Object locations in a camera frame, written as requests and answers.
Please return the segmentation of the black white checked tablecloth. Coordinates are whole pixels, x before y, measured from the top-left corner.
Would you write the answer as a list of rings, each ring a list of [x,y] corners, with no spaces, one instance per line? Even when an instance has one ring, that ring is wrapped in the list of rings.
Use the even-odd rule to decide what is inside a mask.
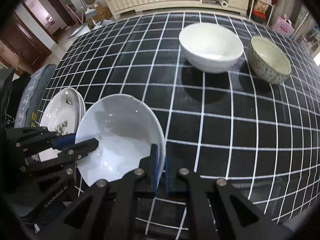
[[[204,74],[180,49],[182,28],[216,23],[249,45],[270,39],[285,53],[291,76],[259,80],[242,56],[230,71]],[[155,14],[111,23],[77,38],[41,100],[66,87],[91,107],[130,94],[151,107],[167,149],[206,179],[225,177],[260,210],[285,223],[319,201],[319,69],[307,51],[262,25],[202,13]]]

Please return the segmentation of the grey embroidered sofa cushion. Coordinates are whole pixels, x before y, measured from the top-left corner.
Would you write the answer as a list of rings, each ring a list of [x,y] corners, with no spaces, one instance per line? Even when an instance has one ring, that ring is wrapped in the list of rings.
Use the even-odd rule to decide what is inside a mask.
[[[34,127],[42,97],[54,71],[55,64],[47,64],[31,75],[17,110],[14,127]]]

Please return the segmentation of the patterned grey-green bowl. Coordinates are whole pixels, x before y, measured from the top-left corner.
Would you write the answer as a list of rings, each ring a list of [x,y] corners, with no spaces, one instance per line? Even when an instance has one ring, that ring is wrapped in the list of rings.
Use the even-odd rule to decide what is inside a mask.
[[[292,73],[288,57],[268,38],[252,36],[247,54],[256,76],[272,85],[281,84]]]

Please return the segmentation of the pink shopping bag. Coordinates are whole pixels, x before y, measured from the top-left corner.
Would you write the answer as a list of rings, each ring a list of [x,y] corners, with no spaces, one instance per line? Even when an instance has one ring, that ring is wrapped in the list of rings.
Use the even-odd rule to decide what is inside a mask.
[[[285,37],[290,37],[295,29],[292,26],[292,22],[288,18],[277,17],[275,23],[272,25],[272,30]]]

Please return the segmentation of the dark wooden door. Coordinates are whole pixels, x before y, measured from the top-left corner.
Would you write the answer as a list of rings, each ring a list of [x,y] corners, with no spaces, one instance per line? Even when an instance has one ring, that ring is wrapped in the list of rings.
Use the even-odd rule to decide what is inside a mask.
[[[15,12],[1,30],[1,41],[18,57],[17,67],[29,74],[39,70],[52,53]]]

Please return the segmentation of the cardboard box on floor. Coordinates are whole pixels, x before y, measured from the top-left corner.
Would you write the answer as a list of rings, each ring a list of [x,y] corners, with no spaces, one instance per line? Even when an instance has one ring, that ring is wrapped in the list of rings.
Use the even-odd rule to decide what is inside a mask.
[[[89,28],[92,29],[102,20],[109,20],[112,17],[112,13],[108,6],[103,7],[100,2],[97,2],[87,9],[85,16]]]

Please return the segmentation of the white ceramic bowl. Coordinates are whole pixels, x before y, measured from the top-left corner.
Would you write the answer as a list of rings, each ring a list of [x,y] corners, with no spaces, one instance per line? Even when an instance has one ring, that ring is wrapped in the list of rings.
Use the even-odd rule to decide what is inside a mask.
[[[243,55],[244,46],[231,30],[213,23],[193,23],[178,36],[187,61],[205,73],[218,74],[229,70]]]

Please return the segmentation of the floral white plate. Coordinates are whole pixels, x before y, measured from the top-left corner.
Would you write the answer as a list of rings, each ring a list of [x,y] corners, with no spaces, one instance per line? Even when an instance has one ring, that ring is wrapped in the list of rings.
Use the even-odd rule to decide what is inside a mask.
[[[74,89],[69,87],[58,92],[48,103],[40,126],[62,135],[75,133],[79,126],[80,104]]]

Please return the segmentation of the white paper roll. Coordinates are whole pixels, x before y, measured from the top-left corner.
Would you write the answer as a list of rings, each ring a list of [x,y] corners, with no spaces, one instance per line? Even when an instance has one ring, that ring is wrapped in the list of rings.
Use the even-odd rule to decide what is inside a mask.
[[[217,0],[217,1],[220,3],[222,7],[224,8],[228,7],[228,3],[225,0]]]

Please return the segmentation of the large white bowl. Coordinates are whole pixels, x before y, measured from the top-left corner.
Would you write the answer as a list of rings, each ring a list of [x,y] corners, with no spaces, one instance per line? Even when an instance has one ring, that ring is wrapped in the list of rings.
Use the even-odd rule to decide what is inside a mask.
[[[94,103],[80,122],[75,143],[89,139],[97,139],[98,147],[77,161],[88,186],[99,179],[118,180],[138,168],[153,144],[157,146],[155,174],[161,177],[166,156],[163,129],[150,107],[134,96],[113,94]]]

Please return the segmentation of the lower white plate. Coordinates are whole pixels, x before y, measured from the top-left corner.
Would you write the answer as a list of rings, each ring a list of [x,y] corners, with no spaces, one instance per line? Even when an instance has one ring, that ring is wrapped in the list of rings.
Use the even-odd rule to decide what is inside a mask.
[[[86,105],[85,105],[85,102],[83,100],[83,97],[82,95],[74,89],[74,92],[76,93],[76,95],[78,96],[79,98],[79,104],[80,104],[80,117],[79,117],[79,123],[82,121],[87,109],[86,109]]]

